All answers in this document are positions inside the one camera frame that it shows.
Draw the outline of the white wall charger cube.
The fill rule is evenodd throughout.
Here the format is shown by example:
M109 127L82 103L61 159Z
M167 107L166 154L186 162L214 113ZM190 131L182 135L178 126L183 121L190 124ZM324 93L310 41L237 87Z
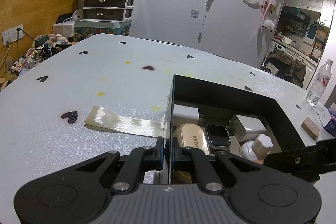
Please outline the white wall charger cube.
M258 118L234 115L229 121L230 128L238 142L255 140L266 128Z

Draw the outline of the cream satin ribbon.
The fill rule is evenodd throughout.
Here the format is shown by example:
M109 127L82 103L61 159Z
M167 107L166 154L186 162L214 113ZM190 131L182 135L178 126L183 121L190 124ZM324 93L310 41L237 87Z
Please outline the cream satin ribbon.
M151 138L167 138L165 123L120 116L102 106L93 106L84 123L97 131L110 130Z

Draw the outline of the pink compact box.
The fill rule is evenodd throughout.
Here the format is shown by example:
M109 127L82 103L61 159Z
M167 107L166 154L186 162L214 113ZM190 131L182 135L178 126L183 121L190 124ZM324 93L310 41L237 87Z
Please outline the pink compact box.
M317 141L319 128L309 117L303 120L301 127L314 141Z
M257 164L261 164L261 165L264 164L264 161L263 161L263 160L253 160L253 162L255 162L255 163L257 163Z

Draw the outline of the pile of plush toys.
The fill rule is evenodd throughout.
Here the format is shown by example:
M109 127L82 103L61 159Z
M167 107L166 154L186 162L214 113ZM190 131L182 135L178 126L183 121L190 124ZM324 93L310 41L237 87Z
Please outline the pile of plush toys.
M23 57L13 63L9 69L11 73L18 76L76 43L73 34L46 34L36 37L33 41L32 47Z

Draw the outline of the pink compact box front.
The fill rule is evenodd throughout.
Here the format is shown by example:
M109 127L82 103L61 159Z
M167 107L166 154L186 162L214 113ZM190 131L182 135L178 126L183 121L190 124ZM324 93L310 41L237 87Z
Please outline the pink compact box front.
M264 164L264 161L263 161L263 160L253 160L253 162L255 162L255 163L257 163L257 164L261 164L261 165Z

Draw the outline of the clear water bottle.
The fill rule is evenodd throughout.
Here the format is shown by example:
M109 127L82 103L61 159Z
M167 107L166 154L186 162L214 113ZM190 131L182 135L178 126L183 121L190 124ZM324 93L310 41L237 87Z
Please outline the clear water bottle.
M327 59L326 63L321 66L318 70L318 73L309 88L306 96L306 101L311 106L315 106L319 100L321 99L329 80L331 79L331 66L333 65L333 61L331 59Z

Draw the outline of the white suction cup hook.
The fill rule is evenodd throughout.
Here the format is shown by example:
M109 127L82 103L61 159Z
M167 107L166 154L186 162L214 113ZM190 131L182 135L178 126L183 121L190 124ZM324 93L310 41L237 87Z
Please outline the white suction cup hook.
M240 153L244 159L263 161L272 148L272 139L265 134L260 134L255 140L245 142Z

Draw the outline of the black storage box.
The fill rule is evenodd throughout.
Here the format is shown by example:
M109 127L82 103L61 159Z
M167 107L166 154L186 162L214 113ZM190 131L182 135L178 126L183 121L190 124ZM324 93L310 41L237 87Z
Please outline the black storage box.
M167 108L167 131L173 134L173 108L176 103L194 104L207 108L206 116L219 119L216 110L235 114L252 114L264 119L274 134L281 152L303 149L302 137L293 121L274 98L204 80L175 75Z

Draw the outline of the white power adapter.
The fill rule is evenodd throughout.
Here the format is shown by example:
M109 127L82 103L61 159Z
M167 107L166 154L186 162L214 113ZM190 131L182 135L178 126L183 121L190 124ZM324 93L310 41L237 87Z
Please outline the white power adapter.
M203 118L203 115L199 112L197 105L178 105L174 104L173 108L173 125L178 127L185 123L198 124Z

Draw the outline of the brown jacket on chair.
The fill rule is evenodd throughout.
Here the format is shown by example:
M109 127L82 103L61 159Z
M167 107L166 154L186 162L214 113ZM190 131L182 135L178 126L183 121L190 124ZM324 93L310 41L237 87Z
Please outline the brown jacket on chair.
M285 51L275 49L266 56L264 71L299 87L303 87L306 65Z

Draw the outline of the white wall power outlet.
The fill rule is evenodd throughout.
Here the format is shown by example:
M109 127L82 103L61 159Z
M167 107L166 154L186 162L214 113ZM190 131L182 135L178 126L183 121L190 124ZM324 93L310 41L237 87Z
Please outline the white wall power outlet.
M2 33L2 42L3 42L3 46L7 46L9 44L11 44L12 42L15 42L19 39L23 38L23 25L18 25L14 28L10 28L8 30L5 30Z

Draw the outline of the gold earbuds case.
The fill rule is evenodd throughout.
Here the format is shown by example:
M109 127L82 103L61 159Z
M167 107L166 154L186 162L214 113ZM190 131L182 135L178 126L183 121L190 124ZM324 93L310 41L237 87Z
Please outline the gold earbuds case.
M177 127L174 137L178 139L180 147L201 149L206 155L211 155L204 130L197 124L185 123Z

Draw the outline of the white three-drawer cabinet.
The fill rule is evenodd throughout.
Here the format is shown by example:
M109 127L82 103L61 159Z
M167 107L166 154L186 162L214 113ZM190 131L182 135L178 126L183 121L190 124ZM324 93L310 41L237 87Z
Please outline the white three-drawer cabinet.
M131 20L135 0L84 0L83 19L123 22Z

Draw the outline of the white plush sheep toy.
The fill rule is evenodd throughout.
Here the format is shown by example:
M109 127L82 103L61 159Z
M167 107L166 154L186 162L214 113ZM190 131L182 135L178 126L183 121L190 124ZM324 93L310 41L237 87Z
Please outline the white plush sheep toy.
M272 20L270 20L270 19L266 19L262 23L261 28L263 30L273 32L273 30L274 30L274 22Z

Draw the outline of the black smartwatch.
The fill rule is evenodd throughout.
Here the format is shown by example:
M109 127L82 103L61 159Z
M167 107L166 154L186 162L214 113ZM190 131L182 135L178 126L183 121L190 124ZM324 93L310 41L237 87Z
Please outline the black smartwatch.
M205 133L211 153L228 151L230 149L231 139L226 127L208 124L205 127Z

